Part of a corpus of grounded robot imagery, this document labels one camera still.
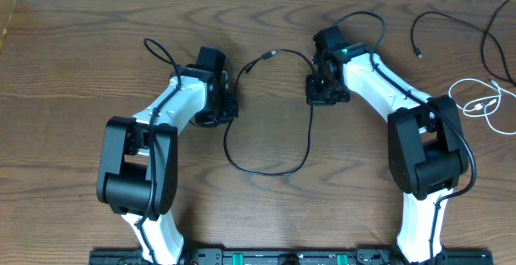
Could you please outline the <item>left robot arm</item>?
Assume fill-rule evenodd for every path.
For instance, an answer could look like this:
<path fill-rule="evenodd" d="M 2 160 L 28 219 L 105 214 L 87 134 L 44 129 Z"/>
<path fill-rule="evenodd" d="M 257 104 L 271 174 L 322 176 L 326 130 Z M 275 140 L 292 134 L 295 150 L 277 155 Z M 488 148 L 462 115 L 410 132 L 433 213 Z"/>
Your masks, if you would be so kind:
<path fill-rule="evenodd" d="M 171 206 L 177 191 L 179 134 L 194 122 L 227 124 L 238 115 L 224 71 L 226 55 L 202 46 L 193 64 L 166 62 L 173 73 L 164 92 L 132 116 L 106 124 L 96 187 L 97 198 L 131 225 L 144 260 L 177 264 L 185 240 Z"/>

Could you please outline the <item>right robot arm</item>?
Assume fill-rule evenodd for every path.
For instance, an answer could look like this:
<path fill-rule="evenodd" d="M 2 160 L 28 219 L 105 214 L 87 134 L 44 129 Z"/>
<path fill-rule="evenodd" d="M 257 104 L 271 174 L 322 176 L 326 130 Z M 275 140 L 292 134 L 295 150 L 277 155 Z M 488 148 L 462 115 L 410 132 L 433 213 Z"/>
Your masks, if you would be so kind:
<path fill-rule="evenodd" d="M 306 78 L 307 103 L 333 106 L 357 93 L 386 121 L 389 170 L 403 192 L 397 248 L 404 263 L 443 264 L 444 210 L 468 170 L 454 101 L 404 82 L 366 43 L 348 43 L 337 26 L 313 41 L 317 70 Z"/>

